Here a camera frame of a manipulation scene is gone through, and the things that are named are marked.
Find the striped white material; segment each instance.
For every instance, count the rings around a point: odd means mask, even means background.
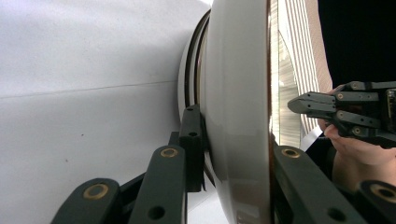
[[[331,88],[316,5],[307,0],[279,1],[279,22],[287,24],[279,25],[279,30],[290,52],[299,94]],[[318,126],[316,119],[306,116],[302,124],[302,137]]]

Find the round hole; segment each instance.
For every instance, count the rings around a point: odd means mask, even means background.
[[[158,220],[165,215],[165,209],[160,206],[156,206],[148,210],[148,217],[152,220]]]
[[[347,221],[346,215],[336,208],[329,208],[329,210],[327,210],[327,215],[339,222]]]

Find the human hand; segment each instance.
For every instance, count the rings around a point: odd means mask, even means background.
[[[355,138],[341,137],[333,124],[323,119],[318,123],[337,150],[332,170],[334,183],[351,190],[359,182],[369,179],[396,186],[396,147],[384,149]]]

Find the gold screw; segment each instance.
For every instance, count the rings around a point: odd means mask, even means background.
[[[353,132],[354,132],[355,134],[359,134],[359,133],[361,133],[361,129],[360,129],[360,128],[355,128],[355,129],[353,130]]]
[[[373,184],[370,190],[377,197],[389,202],[396,203],[396,192],[394,189],[389,189],[378,184]]]
[[[166,148],[161,151],[161,155],[163,157],[167,157],[167,158],[175,157],[177,155],[177,153],[178,153],[177,150],[174,148],[171,148],[171,147]]]
[[[87,189],[85,189],[83,197],[85,199],[89,199],[89,200],[99,200],[99,199],[105,197],[107,192],[108,192],[107,185],[95,184],[95,185],[92,185],[92,186],[88,187]]]
[[[290,158],[299,158],[300,157],[300,153],[294,149],[291,148],[284,148],[282,149],[282,154],[284,156],[290,157]]]

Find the white wall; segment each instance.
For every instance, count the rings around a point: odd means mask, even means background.
[[[208,9],[198,0],[0,3],[0,223],[49,223],[81,183],[146,171],[178,130],[178,64]],[[216,198],[200,195],[191,211]]]

